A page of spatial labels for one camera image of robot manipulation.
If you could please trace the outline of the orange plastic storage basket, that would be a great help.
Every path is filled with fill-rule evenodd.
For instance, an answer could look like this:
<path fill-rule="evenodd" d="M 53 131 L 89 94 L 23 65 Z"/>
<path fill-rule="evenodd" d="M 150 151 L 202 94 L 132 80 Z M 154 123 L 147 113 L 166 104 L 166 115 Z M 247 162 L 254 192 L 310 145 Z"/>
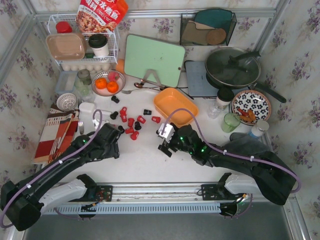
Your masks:
<path fill-rule="evenodd" d="M 187 109 L 195 117 L 199 113 L 198 107 L 191 100 L 172 87 L 166 88 L 158 93 L 153 99 L 153 104 L 155 109 L 165 119 L 177 109 Z M 193 117 L 186 111 L 178 111 L 169 121 L 174 123 L 177 127 L 182 127 L 190 124 L 193 121 Z"/>

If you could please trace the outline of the green translucent cup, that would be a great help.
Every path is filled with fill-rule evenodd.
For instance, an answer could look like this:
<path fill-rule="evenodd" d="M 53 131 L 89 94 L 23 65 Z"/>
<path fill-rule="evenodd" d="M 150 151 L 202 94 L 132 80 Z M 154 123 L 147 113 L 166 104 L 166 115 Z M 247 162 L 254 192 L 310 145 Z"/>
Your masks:
<path fill-rule="evenodd" d="M 241 123 L 241 119 L 237 114 L 227 113 L 221 124 L 221 129 L 225 133 L 233 132 Z"/>

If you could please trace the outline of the grey cloth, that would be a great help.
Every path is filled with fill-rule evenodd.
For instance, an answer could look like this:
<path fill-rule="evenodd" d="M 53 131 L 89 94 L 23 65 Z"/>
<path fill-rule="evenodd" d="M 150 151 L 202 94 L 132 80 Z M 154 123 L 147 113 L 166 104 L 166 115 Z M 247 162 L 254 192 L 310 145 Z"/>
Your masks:
<path fill-rule="evenodd" d="M 261 156 L 272 154 L 269 146 L 250 136 L 247 133 L 234 132 L 229 137 L 229 142 L 224 145 L 230 157 L 249 160 L 258 159 Z"/>

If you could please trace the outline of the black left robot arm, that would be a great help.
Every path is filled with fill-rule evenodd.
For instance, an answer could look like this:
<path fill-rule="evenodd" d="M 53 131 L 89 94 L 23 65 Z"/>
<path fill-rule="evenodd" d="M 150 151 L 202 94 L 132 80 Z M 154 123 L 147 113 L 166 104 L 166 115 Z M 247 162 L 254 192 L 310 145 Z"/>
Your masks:
<path fill-rule="evenodd" d="M 65 152 L 35 174 L 18 183 L 6 182 L 0 191 L 0 218 L 7 217 L 18 231 L 24 231 L 46 211 L 93 195 L 97 184 L 87 174 L 60 186 L 56 184 L 87 163 L 119 158 L 118 139 L 121 134 L 119 128 L 106 123 L 96 132 L 78 136 Z"/>

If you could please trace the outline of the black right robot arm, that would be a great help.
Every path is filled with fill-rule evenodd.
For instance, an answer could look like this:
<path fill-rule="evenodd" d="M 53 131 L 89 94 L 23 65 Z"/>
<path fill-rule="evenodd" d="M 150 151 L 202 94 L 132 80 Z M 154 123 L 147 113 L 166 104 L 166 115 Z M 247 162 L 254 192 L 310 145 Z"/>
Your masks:
<path fill-rule="evenodd" d="M 224 146 L 207 143 L 191 127 L 162 124 L 156 131 L 163 139 L 158 149 L 168 157 L 180 151 L 201 166 L 225 168 L 253 178 L 261 194 L 270 202 L 283 206 L 297 180 L 295 173 L 268 147 L 245 134 L 234 133 Z"/>

